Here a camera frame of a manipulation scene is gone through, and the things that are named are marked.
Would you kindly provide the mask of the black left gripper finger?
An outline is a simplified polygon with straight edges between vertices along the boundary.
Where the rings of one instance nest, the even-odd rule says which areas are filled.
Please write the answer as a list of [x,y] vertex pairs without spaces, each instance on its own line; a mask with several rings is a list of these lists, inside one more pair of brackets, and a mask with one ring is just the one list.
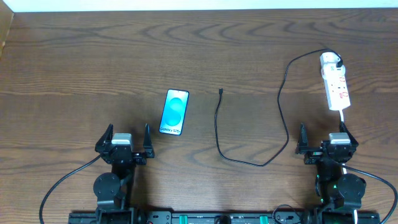
[[153,152],[152,141],[150,138],[150,127],[148,124],[146,124],[143,147],[145,152]]
[[105,150],[108,145],[111,144],[113,137],[113,125],[109,124],[104,134],[96,143],[96,150]]

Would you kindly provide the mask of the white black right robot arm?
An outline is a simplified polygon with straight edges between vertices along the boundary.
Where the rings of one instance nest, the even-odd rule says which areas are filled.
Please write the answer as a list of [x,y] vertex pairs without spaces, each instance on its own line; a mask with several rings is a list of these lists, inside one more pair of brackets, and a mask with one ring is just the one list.
[[318,147],[309,146],[307,130],[304,124],[300,125],[295,153],[304,155],[304,164],[317,167],[315,192],[321,198],[319,206],[305,211],[302,223],[356,222],[355,211],[361,208],[366,181],[343,172],[343,165],[352,158],[358,146],[344,122],[340,123],[338,133],[330,133]]

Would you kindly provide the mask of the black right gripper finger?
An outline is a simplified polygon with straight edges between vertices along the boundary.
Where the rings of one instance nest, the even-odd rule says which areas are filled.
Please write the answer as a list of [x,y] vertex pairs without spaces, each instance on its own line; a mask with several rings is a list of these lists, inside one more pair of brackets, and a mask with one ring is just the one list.
[[341,133],[346,133],[350,139],[350,142],[352,145],[358,145],[357,140],[353,137],[353,135],[348,131],[348,128],[346,127],[345,123],[343,121],[340,121],[339,124],[339,129]]
[[304,150],[308,147],[308,137],[307,137],[307,130],[303,123],[300,124],[300,135],[297,143],[298,150]]

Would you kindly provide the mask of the blue screen Galaxy smartphone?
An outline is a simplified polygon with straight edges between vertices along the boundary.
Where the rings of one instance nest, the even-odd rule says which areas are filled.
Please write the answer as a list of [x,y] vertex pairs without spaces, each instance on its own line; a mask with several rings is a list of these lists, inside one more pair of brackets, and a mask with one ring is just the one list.
[[159,132],[180,136],[187,111],[189,92],[169,89],[166,94]]

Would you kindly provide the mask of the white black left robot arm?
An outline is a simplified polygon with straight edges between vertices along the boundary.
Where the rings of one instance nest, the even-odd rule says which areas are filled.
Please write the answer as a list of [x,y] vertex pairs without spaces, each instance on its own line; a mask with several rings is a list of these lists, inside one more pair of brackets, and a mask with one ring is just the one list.
[[132,207],[130,199],[136,167],[146,165],[148,159],[155,157],[149,125],[146,125],[143,148],[142,152],[134,152],[132,134],[114,134],[112,124],[96,143],[95,151],[112,167],[111,172],[101,174],[93,184],[97,196],[96,223],[147,222],[146,213]]

